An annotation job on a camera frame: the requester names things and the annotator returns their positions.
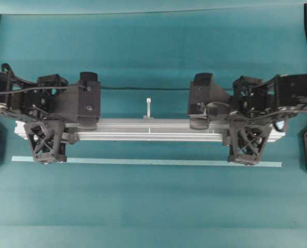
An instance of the wire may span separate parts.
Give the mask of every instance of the wire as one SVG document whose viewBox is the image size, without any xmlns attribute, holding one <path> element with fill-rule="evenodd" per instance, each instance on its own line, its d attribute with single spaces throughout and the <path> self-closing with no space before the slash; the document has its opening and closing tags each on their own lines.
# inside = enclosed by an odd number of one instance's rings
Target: wire
<svg viewBox="0 0 307 248">
<path fill-rule="evenodd" d="M 107 90 L 190 90 L 190 88 L 144 88 L 144 87 L 110 87 L 101 85 L 101 89 Z M 223 88 L 226 91 L 231 91 L 233 88 Z"/>
<path fill-rule="evenodd" d="M 24 88 L 24 89 L 16 89 L 16 90 L 10 90 L 10 91 L 0 91 L 0 95 L 7 95 L 7 94 L 13 94 L 13 93 L 20 93 L 20 92 L 25 92 L 29 90 L 40 90 L 40 89 L 67 89 L 70 87 L 79 87 L 79 88 L 86 88 L 83 85 L 68 85 L 68 86 L 51 86 L 51 87 L 30 87 L 30 88 Z"/>
</svg>

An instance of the metal rail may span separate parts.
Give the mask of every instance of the metal rail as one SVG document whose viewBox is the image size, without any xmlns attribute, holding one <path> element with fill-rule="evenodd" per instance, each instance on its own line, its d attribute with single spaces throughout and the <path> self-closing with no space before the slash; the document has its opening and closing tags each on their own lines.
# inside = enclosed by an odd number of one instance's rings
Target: metal rail
<svg viewBox="0 0 307 248">
<path fill-rule="evenodd" d="M 14 132 L 26 138 L 24 123 L 16 121 Z M 93 131 L 81 130 L 75 123 L 67 124 L 74 128 L 80 140 L 85 141 L 182 141 L 182 142 L 221 142 L 222 134 L 229 128 L 228 123 L 212 121 L 209 129 L 190 128 L 189 119 L 109 119 L 102 118 Z M 268 142 L 275 142 L 285 133 L 272 130 Z"/>
</svg>

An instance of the thin light blue strip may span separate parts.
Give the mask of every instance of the thin light blue strip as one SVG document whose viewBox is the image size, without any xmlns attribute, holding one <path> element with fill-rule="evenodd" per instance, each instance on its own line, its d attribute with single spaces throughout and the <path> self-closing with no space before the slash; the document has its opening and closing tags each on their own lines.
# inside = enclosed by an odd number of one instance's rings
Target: thin light blue strip
<svg viewBox="0 0 307 248">
<path fill-rule="evenodd" d="M 12 156 L 12 161 L 33 162 L 32 157 Z M 67 158 L 67 163 L 81 164 L 150 164 L 150 165 L 191 165 L 191 166 L 245 166 L 242 164 L 228 163 L 227 161 L 214 160 L 165 160 L 165 159 L 87 159 Z M 282 167 L 282 162 L 260 162 L 251 167 Z"/>
</svg>

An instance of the fabric surface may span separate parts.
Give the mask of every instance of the fabric surface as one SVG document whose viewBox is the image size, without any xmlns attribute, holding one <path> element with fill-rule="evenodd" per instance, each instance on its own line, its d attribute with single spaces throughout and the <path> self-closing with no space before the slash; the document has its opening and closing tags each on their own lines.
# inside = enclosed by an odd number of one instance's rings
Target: fabric surface
<svg viewBox="0 0 307 248">
<path fill-rule="evenodd" d="M 81 71 L 106 86 L 188 87 L 211 72 L 231 87 L 307 73 L 303 6 L 107 15 L 3 15 L 0 64 L 35 80 Z M 186 118 L 187 91 L 103 90 L 102 117 Z M 27 141 L 0 117 L 0 247 L 306 247 L 301 132 L 268 144 L 282 168 L 11 162 Z M 220 143 L 79 142 L 70 157 L 226 160 Z"/>
</svg>

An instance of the teal table surface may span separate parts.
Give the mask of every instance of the teal table surface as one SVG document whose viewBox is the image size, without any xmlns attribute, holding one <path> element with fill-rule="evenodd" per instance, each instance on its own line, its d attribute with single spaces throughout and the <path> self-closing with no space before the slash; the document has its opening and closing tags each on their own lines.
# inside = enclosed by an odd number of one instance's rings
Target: teal table surface
<svg viewBox="0 0 307 248">
<path fill-rule="evenodd" d="M 3 15 L 0 65 L 28 80 L 81 71 L 106 86 L 184 88 L 199 72 L 231 87 L 307 73 L 303 6 L 91 15 Z M 188 92 L 103 90 L 102 117 L 187 118 Z M 307 248 L 307 115 L 268 144 L 281 168 L 12 162 L 29 144 L 0 117 L 1 247 Z M 226 160 L 221 143 L 94 142 L 75 158 Z"/>
</svg>

